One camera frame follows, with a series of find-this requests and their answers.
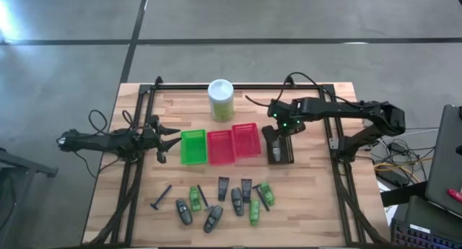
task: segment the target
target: green plastic basket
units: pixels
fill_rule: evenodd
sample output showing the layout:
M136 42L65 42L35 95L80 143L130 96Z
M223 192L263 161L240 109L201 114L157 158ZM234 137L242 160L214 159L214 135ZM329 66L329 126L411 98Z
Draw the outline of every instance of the green plastic basket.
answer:
M207 163L205 130L181 132L181 164Z

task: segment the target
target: yellow cable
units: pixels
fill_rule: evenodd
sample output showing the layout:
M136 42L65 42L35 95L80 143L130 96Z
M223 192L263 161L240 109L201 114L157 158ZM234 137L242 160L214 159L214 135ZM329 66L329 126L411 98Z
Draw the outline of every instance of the yellow cable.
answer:
M392 165L391 163L380 163L380 164L378 164L377 166L394 166L394 165ZM408 170L408 169L406 169L406 168L403 168L403 167L400 167L400 168L401 168L402 170L404 170L405 172L409 173L410 176L411 176L411 178L414 178L418 183L420 182L420 180L419 180L416 176L414 176L414 174L412 174L412 172L411 172L410 170ZM389 169L390 169L390 168L387 168L387 169L382 170L382 169L374 168L375 171L390 171Z
M424 158L424 159L420 159L420 160L413 161L413 162L400 163L399 165L391 165L393 167L388 167L386 169L378 169L379 166L389 165L389 163L383 162L383 163L379 163L379 164L374 165L374 168L375 168L376 171L391 171L391 170L394 170L396 168L402 168L403 166L414 164L416 162L426 162L426 161L430 161L430 160L433 160L433 158Z

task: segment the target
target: plastic container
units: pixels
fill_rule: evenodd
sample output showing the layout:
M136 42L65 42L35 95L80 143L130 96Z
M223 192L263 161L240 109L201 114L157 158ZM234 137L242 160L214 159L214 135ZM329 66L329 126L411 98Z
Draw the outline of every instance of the plastic container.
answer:
M207 162L205 130L181 132L181 164L195 165Z
M210 165L227 165L236 161L231 130L208 132L207 146Z
M217 79L207 88L212 118L217 122L228 122L234 115L234 87L231 82Z
M257 157L261 154L260 137L256 123L244 123L232 126L236 157Z

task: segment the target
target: red plastic basket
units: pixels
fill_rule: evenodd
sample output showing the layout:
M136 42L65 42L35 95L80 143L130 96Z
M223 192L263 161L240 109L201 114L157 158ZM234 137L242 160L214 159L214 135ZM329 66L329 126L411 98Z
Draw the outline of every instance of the red plastic basket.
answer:
M261 154L260 137L256 123L244 123L232 126L236 157L256 157Z
M236 161L236 152L231 130L207 133L207 150L210 165L226 165Z

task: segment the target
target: plastic basket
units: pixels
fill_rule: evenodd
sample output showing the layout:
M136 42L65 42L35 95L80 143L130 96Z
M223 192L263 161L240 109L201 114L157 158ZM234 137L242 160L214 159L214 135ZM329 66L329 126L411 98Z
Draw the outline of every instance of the plastic basket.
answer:
M181 164L195 165L207 162L205 130L181 132Z
M256 157L261 154L260 137L256 123L244 123L232 126L236 157Z
M227 165L236 161L231 130L208 132L207 146L210 165Z

